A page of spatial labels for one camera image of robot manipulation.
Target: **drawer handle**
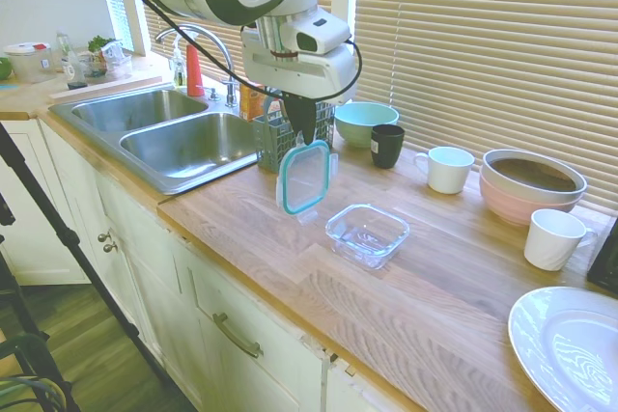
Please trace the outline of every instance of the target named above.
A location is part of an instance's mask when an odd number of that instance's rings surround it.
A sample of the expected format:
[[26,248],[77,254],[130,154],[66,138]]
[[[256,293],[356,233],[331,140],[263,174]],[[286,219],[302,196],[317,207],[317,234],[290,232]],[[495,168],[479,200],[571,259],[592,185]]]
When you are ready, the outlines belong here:
[[212,320],[214,320],[214,324],[217,326],[219,330],[223,332],[223,335],[227,337],[232,343],[234,343],[238,348],[240,348],[243,352],[247,353],[254,359],[260,357],[260,354],[264,355],[264,352],[260,349],[260,344],[255,342],[249,346],[244,344],[239,338],[234,335],[228,327],[226,327],[223,323],[228,319],[228,315],[225,313],[221,314],[213,314]]

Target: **container lid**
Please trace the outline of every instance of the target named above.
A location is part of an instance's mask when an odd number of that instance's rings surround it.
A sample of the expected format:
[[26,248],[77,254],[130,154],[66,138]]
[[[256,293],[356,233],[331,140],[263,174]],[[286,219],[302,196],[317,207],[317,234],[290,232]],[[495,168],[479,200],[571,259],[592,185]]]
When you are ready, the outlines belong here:
[[8,55],[32,55],[37,50],[46,50],[49,44],[46,42],[22,42],[4,47],[4,53]]
[[330,176],[330,148],[324,140],[291,149],[281,161],[277,204],[291,215],[312,208],[326,196]]

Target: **window blinds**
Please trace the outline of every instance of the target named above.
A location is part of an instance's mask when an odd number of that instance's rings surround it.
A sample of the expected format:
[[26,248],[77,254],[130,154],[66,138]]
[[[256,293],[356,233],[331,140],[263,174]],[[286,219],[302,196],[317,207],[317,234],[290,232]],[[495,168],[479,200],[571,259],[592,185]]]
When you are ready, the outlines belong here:
[[[331,0],[318,0],[320,6],[326,10],[330,11]],[[164,55],[166,57],[171,57],[174,51],[174,39],[176,38],[175,34],[170,34],[162,44],[158,44],[155,42],[155,36],[159,31],[163,29],[167,29],[168,25],[158,17],[158,15],[150,10],[148,7],[144,7],[146,11],[146,22],[148,24],[148,31],[151,36],[151,40],[153,43],[153,51]],[[226,26],[217,24],[212,21],[203,21],[194,18],[182,18],[180,16],[171,16],[174,21],[177,23],[180,22],[190,22],[204,26],[209,29],[213,33],[215,33],[225,45],[230,50],[230,55],[232,56],[232,60],[234,61],[234,66],[236,67],[236,71],[240,76],[244,77],[244,69],[242,67],[242,41],[240,40],[240,28],[234,26]],[[223,55],[219,51],[219,49],[210,42],[208,39],[205,39],[201,36],[198,37],[197,42],[203,45],[208,52],[214,55],[221,63],[225,64],[225,59]],[[181,41],[181,50],[183,51],[183,55],[185,53],[186,42]],[[200,65],[202,67],[202,72],[205,75],[208,75],[217,80],[227,79],[228,76],[215,65],[213,65],[208,58],[203,57],[200,54]]]
[[356,40],[412,148],[540,152],[618,209],[618,0],[357,0]]
[[131,30],[128,26],[128,18],[126,17],[125,1],[124,0],[106,0],[107,9],[112,20],[114,28],[114,36],[123,43],[123,47],[133,51],[133,38]]

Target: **teal lid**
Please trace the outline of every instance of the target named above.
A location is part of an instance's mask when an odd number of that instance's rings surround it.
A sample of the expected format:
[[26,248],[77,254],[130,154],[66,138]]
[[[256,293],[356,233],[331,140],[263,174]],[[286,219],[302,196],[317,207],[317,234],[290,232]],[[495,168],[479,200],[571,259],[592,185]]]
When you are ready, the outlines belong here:
[[291,215],[312,208],[326,196],[330,176],[330,148],[324,140],[291,149],[281,161],[277,203]]

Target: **kitchen sink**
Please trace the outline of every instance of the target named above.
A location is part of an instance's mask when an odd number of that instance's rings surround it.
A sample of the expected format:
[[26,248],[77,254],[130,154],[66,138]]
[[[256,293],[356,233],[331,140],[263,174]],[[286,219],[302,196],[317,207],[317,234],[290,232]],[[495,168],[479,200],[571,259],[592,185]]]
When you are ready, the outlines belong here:
[[206,103],[175,91],[116,96],[72,108],[77,118],[103,132],[120,132],[200,113]]
[[169,84],[50,111],[167,195],[257,160],[251,124],[238,108],[186,96]]
[[228,113],[207,113],[128,135],[121,147],[163,176],[189,179],[255,154],[251,124]]

